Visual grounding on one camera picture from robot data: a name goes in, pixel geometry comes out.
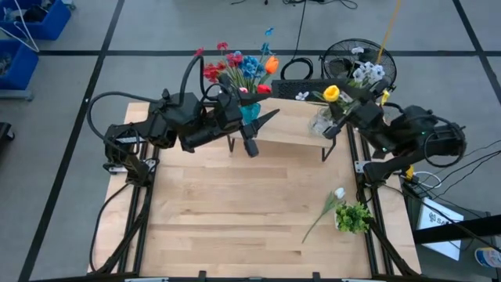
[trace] blue storage bin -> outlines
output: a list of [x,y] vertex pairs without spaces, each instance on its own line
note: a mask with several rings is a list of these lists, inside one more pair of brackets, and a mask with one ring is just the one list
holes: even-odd
[[0,89],[26,89],[38,63],[37,54],[17,40],[0,40],[0,57],[4,53],[12,61],[7,73],[0,75]]
[[[41,0],[17,0],[17,2],[21,9],[28,9],[32,5],[41,4]],[[0,27],[3,27],[19,38],[25,38],[24,34],[16,27],[18,26],[24,31],[22,22],[16,23],[15,26],[14,22],[4,21],[4,7],[17,11],[14,0],[2,0],[0,2]],[[64,26],[66,26],[70,16],[70,10],[66,5],[64,5],[61,0],[55,0],[41,23],[26,23],[26,27],[30,31],[33,39],[56,40],[61,34],[61,31],[63,31]]]

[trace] fan grille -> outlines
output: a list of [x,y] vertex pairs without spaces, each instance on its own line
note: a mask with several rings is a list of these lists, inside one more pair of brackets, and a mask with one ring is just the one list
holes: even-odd
[[[351,50],[362,47],[364,53],[352,54]],[[327,78],[346,78],[352,71],[355,62],[376,63],[380,46],[365,39],[346,39],[327,49],[323,57],[323,69]],[[379,63],[384,69],[384,79],[392,85],[397,78],[397,67],[390,53],[384,49]]]

